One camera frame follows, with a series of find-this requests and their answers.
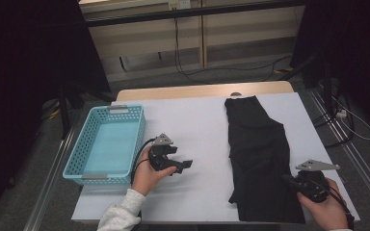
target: human hand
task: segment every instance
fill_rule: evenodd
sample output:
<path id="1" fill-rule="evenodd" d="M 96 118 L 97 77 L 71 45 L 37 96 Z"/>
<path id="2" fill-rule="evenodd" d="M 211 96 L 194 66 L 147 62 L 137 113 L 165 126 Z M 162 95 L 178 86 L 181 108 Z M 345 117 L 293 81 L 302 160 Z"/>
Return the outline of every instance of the human hand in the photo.
<path id="1" fill-rule="evenodd" d="M 336 182 L 327 177 L 326 180 L 329 182 L 330 187 L 337 191 L 335 192 L 334 190 L 330 190 L 330 192 L 334 193 L 339 198 L 340 196 L 337 194 L 339 193 L 339 189 Z M 315 221 L 324 230 L 348 228 L 347 217 L 344 209 L 332 196 L 329 196 L 327 200 L 321 203 L 312 202 L 299 192 L 297 193 L 297 198 L 300 203 L 310 211 Z"/>
<path id="2" fill-rule="evenodd" d="M 176 167 L 168 167 L 163 170 L 156 171 L 148 160 L 148 152 L 151 147 L 144 149 L 141 157 L 139 158 L 139 164 L 134 176 L 134 182 L 131 187 L 132 190 L 147 196 L 151 192 L 158 182 L 176 171 Z"/>

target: wall outlet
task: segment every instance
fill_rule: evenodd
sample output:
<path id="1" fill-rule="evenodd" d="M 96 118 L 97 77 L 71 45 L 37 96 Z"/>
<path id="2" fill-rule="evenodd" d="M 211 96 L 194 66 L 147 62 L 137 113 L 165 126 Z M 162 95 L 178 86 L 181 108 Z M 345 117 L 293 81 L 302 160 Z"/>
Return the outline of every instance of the wall outlet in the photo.
<path id="1" fill-rule="evenodd" d="M 179 10 L 179 6 L 178 6 L 178 1 L 171 1 L 171 2 L 168 2 L 168 10 L 170 11 L 173 11 L 173 10 Z"/>
<path id="2" fill-rule="evenodd" d="M 180 10 L 191 9 L 191 0 L 185 0 L 185 1 L 179 0 L 178 1 L 178 8 Z"/>

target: blue plastic basket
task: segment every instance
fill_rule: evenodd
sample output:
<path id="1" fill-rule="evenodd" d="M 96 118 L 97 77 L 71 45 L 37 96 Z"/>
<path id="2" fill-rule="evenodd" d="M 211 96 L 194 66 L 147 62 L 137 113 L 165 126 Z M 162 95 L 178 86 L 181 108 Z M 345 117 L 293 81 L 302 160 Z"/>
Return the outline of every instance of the blue plastic basket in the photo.
<path id="1" fill-rule="evenodd" d="M 144 131 L 142 105 L 92 108 L 67 161 L 64 178 L 80 185 L 129 184 Z"/>

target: dark background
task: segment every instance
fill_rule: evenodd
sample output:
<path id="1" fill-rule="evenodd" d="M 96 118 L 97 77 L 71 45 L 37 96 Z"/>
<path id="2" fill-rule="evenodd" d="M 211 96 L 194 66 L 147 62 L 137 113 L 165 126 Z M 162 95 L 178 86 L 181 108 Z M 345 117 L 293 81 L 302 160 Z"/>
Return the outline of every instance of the dark background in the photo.
<path id="1" fill-rule="evenodd" d="M 370 2 L 309 0 L 291 65 L 314 53 L 318 59 L 305 69 L 305 85 L 314 87 L 324 77 L 327 62 L 340 90 L 370 116 Z"/>
<path id="2" fill-rule="evenodd" d="M 0 0 L 0 195 L 28 153 L 42 104 L 77 82 L 109 91 L 77 1 Z"/>

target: white sleeve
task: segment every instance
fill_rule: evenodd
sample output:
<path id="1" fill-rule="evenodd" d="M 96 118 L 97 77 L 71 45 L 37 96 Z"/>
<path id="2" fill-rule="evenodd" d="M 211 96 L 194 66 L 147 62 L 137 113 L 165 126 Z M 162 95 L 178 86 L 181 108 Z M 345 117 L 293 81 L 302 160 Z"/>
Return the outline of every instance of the white sleeve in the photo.
<path id="1" fill-rule="evenodd" d="M 128 189 L 127 195 L 120 205 L 110 205 L 104 212 L 98 223 L 97 231 L 126 231 L 131 230 L 134 225 L 140 223 L 137 217 L 141 206 L 145 201 L 145 196 L 134 190 Z"/>

